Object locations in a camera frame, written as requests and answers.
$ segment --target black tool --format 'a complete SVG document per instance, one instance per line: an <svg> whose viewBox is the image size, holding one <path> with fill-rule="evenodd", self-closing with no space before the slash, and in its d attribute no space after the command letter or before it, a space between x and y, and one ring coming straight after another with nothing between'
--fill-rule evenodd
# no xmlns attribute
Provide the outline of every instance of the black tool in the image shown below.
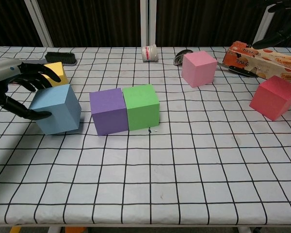
<svg viewBox="0 0 291 233"><path fill-rule="evenodd" d="M182 50L178 52L178 54L174 58L174 66L182 65L183 62L183 56L187 53L192 53L192 50Z"/></svg>
<svg viewBox="0 0 291 233"><path fill-rule="evenodd" d="M48 63L62 62L66 66L74 66L77 63L74 53L71 52L47 52L45 59Z"/></svg>
<svg viewBox="0 0 291 233"><path fill-rule="evenodd" d="M234 72L234 73L238 73L239 75L243 75L243 76L246 76L246 77L252 77L252 78L257 78L258 75L249 71L249 70L245 70L245 69L242 69L242 68L239 68L239 67L235 67L235 66L227 66L223 63L219 63L218 62L218 65L221 66L221 67L225 67L225 68L228 68L228 70Z"/></svg>

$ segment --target robotic arm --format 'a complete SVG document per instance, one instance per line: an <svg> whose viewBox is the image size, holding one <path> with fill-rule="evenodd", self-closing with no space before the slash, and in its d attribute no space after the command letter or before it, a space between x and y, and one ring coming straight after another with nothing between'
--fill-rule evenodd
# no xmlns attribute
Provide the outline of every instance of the robotic arm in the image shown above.
<svg viewBox="0 0 291 233"><path fill-rule="evenodd" d="M36 91L36 89L52 87L42 74L49 76L55 82L61 81L54 71L42 64L27 64L15 58L0 60L0 106L19 117L30 120L49 117L51 115L50 112L36 112L27 109L23 104L5 94L10 83L22 85L32 92Z"/></svg>
<svg viewBox="0 0 291 233"><path fill-rule="evenodd" d="M253 4L253 7L265 7L273 5L268 9L268 12L270 13L284 10L291 11L291 0L255 0L254 2L255 4ZM252 47L258 50L267 47L273 47L285 41L289 37L291 37L291 22L289 22L287 26L276 32L271 37L257 41L252 45Z"/></svg>

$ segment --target snack box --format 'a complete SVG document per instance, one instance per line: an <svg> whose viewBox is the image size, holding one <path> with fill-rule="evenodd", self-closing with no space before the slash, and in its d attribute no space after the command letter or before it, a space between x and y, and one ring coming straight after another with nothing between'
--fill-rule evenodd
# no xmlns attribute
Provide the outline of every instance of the snack box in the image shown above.
<svg viewBox="0 0 291 233"><path fill-rule="evenodd" d="M276 75L291 81L291 56L269 49L255 50L240 41L228 48L223 63L244 68L264 79Z"/></svg>

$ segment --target black curtain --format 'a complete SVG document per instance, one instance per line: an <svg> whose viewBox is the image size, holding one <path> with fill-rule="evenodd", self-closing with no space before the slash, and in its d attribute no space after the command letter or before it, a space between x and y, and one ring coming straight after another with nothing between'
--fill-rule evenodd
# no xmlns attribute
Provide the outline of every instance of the black curtain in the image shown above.
<svg viewBox="0 0 291 233"><path fill-rule="evenodd" d="M42 46L23 0L0 0L0 46Z"/></svg>
<svg viewBox="0 0 291 233"><path fill-rule="evenodd" d="M251 44L265 8L251 0L158 0L158 46L230 46Z"/></svg>
<svg viewBox="0 0 291 233"><path fill-rule="evenodd" d="M272 22L264 38L272 36L277 31L283 29L291 21L291 11L280 11L274 14ZM291 47L291 37L286 41L276 45L276 47Z"/></svg>
<svg viewBox="0 0 291 233"><path fill-rule="evenodd" d="M55 47L137 47L139 0L38 0Z"/></svg>

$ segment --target green cube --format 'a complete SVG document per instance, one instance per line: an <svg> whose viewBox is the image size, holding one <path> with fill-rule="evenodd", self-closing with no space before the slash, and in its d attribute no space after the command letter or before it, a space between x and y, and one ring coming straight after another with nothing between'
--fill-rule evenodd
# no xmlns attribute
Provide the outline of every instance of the green cube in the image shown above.
<svg viewBox="0 0 291 233"><path fill-rule="evenodd" d="M160 102L152 85L123 89L127 108L129 130L139 130L159 125Z"/></svg>

